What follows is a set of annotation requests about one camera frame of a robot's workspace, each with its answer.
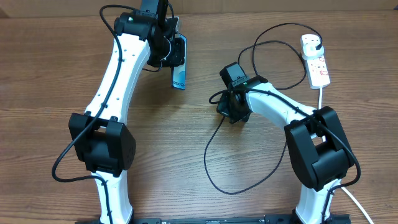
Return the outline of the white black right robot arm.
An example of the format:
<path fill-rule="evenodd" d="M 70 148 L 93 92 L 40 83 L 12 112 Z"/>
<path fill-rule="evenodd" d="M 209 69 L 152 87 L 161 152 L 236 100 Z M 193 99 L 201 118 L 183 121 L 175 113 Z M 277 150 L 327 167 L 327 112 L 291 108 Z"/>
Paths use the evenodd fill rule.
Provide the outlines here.
<path fill-rule="evenodd" d="M 300 199 L 289 223 L 350 223 L 334 215 L 335 190 L 357 183 L 361 169 L 340 119 L 329 106 L 315 109 L 282 94 L 263 77 L 224 78 L 217 112 L 230 123 L 246 122 L 257 113 L 284 130 L 290 163 L 302 183 Z"/>

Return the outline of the blue screen smartphone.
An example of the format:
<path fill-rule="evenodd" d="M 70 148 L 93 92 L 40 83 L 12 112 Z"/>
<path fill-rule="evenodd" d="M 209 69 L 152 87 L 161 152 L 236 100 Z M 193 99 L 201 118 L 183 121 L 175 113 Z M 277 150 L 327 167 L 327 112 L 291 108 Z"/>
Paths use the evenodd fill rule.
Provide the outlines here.
<path fill-rule="evenodd" d="M 182 64 L 172 69 L 172 87 L 179 90 L 185 90 L 187 69 L 187 38 L 182 34 L 177 34 L 175 41 L 176 44 L 181 46 L 180 55 L 182 56 Z"/>

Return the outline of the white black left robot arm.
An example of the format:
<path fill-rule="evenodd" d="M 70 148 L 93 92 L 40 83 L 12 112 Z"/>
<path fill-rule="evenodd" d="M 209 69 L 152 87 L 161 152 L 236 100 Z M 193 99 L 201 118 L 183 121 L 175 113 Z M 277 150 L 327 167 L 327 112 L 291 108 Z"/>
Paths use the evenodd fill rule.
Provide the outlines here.
<path fill-rule="evenodd" d="M 129 105 L 145 65 L 171 69 L 171 86 L 186 88 L 187 39 L 179 17 L 124 12 L 115 20 L 113 53 L 101 85 L 83 114 L 73 113 L 69 130 L 78 159 L 85 163 L 98 189 L 97 223 L 133 223 L 127 171 L 136 140 L 127 128 Z"/>

